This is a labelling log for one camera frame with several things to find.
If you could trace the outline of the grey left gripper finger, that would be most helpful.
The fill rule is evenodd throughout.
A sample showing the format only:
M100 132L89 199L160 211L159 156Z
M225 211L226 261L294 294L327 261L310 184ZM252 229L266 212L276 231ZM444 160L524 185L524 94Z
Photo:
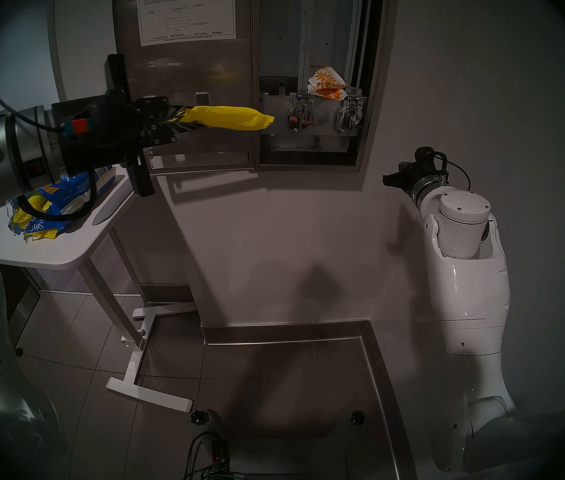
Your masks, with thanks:
M172 144L187 133L207 128L198 122L149 121L145 123L145 147Z
M141 117L148 123L179 123L191 104L175 104L167 97L140 97L137 99L137 109Z

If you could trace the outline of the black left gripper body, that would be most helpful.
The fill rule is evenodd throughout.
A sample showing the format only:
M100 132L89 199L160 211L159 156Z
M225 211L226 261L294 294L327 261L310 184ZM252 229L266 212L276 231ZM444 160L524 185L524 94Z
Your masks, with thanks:
M106 93L90 102L93 163L122 165L133 192L142 198L151 196L155 190L143 156L143 119L131 100L122 54L108 55L105 77Z

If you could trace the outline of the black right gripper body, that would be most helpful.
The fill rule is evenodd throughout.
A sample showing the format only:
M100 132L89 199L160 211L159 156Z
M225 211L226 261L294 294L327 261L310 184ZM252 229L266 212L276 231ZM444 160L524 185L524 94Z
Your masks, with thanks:
M440 186L441 175L435 165L407 165L402 169L402 190L410 197L418 197L422 189L434 183Z

